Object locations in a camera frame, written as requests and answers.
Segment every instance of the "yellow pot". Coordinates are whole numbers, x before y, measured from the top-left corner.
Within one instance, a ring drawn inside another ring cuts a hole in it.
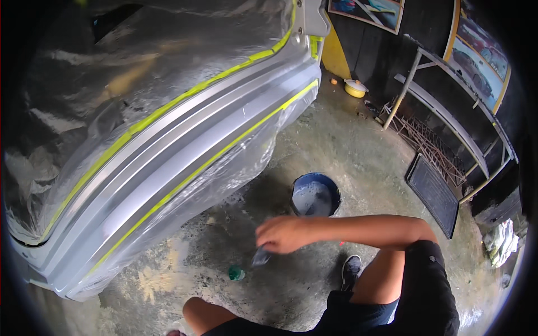
[[[344,90],[353,97],[362,98],[366,94],[367,88],[359,81],[345,80]]]

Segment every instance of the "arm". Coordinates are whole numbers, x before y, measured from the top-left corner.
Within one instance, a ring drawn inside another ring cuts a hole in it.
[[[256,229],[256,244],[277,253],[289,253],[316,241],[337,240],[404,251],[419,240],[437,243],[428,223],[420,218],[371,215],[347,218],[272,218]]]

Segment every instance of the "plastic sheeting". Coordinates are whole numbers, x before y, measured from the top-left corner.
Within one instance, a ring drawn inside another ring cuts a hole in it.
[[[62,202],[131,125],[271,49],[292,11],[286,0],[153,0],[122,17],[129,2],[87,3],[51,23],[9,113],[2,185],[10,232],[29,245],[46,240]]]
[[[513,225],[508,219],[484,235],[484,246],[495,268],[501,267],[512,252],[518,250],[519,237],[514,234]]]
[[[140,252],[177,231],[183,223],[218,204],[258,176],[271,158],[277,133],[316,98],[317,82],[311,87],[290,99],[251,133],[238,139],[232,148],[150,216],[148,225],[135,229],[116,250],[100,261],[67,297],[84,301],[99,294]]]

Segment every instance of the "black sneaker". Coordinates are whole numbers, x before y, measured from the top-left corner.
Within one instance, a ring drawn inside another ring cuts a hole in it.
[[[342,266],[342,289],[351,292],[355,285],[355,279],[359,277],[362,261],[358,255],[350,255]]]

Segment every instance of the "green object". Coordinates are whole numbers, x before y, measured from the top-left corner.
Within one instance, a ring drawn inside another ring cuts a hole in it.
[[[245,277],[245,271],[237,265],[232,265],[228,269],[228,276],[230,280],[239,281]]]

